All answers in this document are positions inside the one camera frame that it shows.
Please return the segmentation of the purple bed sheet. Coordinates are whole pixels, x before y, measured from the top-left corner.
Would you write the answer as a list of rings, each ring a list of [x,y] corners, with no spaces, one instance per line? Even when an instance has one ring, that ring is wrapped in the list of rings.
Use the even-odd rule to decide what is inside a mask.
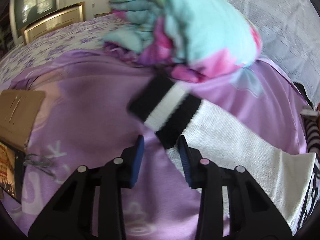
[[[229,74],[190,84],[191,92],[218,105],[269,144],[289,153],[307,153],[300,111],[305,101],[288,78],[266,60]],[[4,206],[27,233],[50,198],[80,165],[95,168],[119,156],[138,135],[145,153],[136,186],[124,190],[129,239],[193,239],[200,193],[188,187],[179,155],[172,161],[154,132],[127,111],[129,101],[153,78],[94,50],[74,50],[29,68],[9,88],[47,94],[30,136],[28,151],[52,163],[51,175],[28,166],[22,201]]]

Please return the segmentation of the white sweater with black stripes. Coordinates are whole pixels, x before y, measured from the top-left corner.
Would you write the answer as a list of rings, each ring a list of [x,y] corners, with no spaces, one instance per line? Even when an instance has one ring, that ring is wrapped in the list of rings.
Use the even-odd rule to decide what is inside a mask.
[[[218,105],[191,94],[184,84],[156,77],[129,103],[129,111],[151,129],[177,159],[177,141],[223,168],[244,166],[278,208],[292,232],[312,210],[310,183],[318,161],[314,153],[289,154],[262,139]]]

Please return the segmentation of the brown cardboard box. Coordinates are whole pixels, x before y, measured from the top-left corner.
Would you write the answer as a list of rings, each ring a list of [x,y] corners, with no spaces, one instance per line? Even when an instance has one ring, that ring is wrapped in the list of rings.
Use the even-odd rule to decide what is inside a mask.
[[[37,90],[1,91],[1,141],[26,152],[36,116],[46,94]]]

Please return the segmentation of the floral turquoise pink quilt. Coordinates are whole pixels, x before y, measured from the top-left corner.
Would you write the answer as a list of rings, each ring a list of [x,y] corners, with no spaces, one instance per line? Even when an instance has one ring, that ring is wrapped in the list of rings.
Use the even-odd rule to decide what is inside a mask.
[[[202,83],[250,66],[262,40],[227,0],[108,0],[126,22],[108,32],[109,55],[135,67],[160,67],[170,76]]]

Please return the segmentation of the white lace cover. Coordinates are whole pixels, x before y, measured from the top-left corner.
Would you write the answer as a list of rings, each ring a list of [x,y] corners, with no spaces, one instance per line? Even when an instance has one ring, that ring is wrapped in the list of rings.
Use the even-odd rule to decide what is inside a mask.
[[[228,0],[259,30],[263,55],[319,103],[319,15],[310,0]]]

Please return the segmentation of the wooden headboard frame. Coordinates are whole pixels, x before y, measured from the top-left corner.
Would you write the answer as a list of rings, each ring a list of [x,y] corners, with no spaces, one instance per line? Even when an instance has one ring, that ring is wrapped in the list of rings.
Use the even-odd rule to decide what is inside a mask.
[[[24,44],[29,44],[35,39],[52,31],[56,31],[57,29],[84,22],[85,19],[85,2],[75,3],[51,12],[21,30]]]

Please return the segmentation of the purple floral bedspread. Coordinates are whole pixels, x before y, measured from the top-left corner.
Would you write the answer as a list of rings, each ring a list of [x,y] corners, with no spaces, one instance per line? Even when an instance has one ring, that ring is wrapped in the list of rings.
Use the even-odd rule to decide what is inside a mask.
[[[74,49],[101,49],[103,37],[125,21],[110,14],[71,24],[43,35],[27,45],[16,46],[1,59],[1,84],[29,67],[40,66]]]

